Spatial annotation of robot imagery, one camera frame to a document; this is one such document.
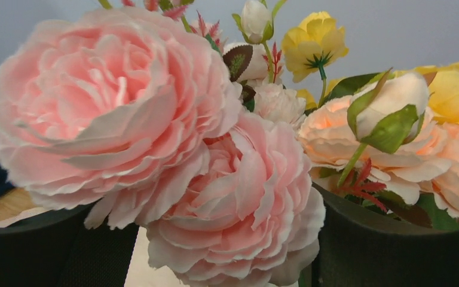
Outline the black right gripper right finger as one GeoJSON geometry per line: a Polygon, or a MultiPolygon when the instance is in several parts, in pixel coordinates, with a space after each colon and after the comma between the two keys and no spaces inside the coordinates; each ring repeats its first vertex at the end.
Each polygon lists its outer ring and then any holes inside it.
{"type": "Polygon", "coordinates": [[[326,190],[313,286],[459,286],[459,230],[379,215],[326,190]]]}

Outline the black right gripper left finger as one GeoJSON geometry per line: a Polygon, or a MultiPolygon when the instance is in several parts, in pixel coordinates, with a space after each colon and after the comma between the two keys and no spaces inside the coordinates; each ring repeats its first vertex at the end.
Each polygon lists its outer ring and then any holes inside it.
{"type": "Polygon", "coordinates": [[[91,206],[0,228],[0,286],[123,286],[139,227],[88,230],[91,206]]]}

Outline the pink paper flower wrap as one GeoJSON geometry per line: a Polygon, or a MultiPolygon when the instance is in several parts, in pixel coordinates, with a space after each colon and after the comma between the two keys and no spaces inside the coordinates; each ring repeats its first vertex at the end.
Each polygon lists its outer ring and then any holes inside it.
{"type": "MultiPolygon", "coordinates": [[[[28,219],[46,211],[42,207],[24,210],[17,216],[0,221],[0,228],[10,227],[11,224],[17,223],[21,219],[28,219]]],[[[152,268],[149,266],[148,243],[146,229],[140,227],[124,286],[185,286],[169,268],[152,268]]]]}

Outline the peach rose stem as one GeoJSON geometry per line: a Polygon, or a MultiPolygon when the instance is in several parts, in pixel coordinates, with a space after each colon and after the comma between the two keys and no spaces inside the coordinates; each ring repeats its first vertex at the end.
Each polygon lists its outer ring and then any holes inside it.
{"type": "Polygon", "coordinates": [[[298,139],[324,189],[458,228],[459,63],[378,74],[313,111],[298,139]]]}

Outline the pale pink rose stem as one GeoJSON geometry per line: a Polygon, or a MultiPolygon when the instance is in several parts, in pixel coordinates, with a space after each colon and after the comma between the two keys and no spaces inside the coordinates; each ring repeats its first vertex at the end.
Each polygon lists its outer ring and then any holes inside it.
{"type": "Polygon", "coordinates": [[[191,32],[208,40],[221,54],[219,75],[210,75],[209,83],[222,81],[254,113],[298,130],[306,118],[307,101],[298,91],[284,87],[282,52],[276,45],[267,45],[274,35],[274,12],[265,1],[246,1],[234,20],[244,42],[224,43],[218,23],[206,23],[202,16],[189,25],[191,32]]]}

